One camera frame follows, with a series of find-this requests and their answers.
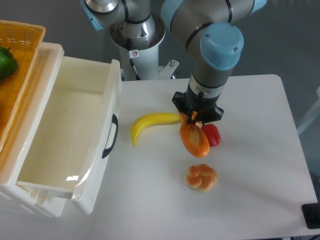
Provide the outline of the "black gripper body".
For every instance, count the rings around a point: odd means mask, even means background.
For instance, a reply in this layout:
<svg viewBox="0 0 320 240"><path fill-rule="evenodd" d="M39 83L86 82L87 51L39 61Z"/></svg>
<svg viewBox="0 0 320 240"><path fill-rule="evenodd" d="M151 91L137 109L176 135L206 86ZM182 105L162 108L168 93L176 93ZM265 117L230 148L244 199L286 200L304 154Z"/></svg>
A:
<svg viewBox="0 0 320 240"><path fill-rule="evenodd" d="M200 91L198 94L192 91L184 93L176 91L172 102L177 110L188 117L191 122L193 111L198 113L197 121L201 123L211 123L222 119L224 110L217 106L217 98L205 98L205 93Z"/></svg>

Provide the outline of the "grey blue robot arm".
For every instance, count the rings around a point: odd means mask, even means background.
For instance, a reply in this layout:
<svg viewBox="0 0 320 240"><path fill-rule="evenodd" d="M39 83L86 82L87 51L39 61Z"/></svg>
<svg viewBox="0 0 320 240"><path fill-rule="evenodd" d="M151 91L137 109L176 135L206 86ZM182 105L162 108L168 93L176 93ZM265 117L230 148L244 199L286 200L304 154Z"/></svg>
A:
<svg viewBox="0 0 320 240"><path fill-rule="evenodd" d="M172 102L190 123L223 116L217 100L238 63L244 37L234 22L266 5L264 0L166 0L160 14L149 0L82 0L89 22L107 29L120 51L126 81L162 79L159 45L173 34L194 61L185 92Z"/></svg>

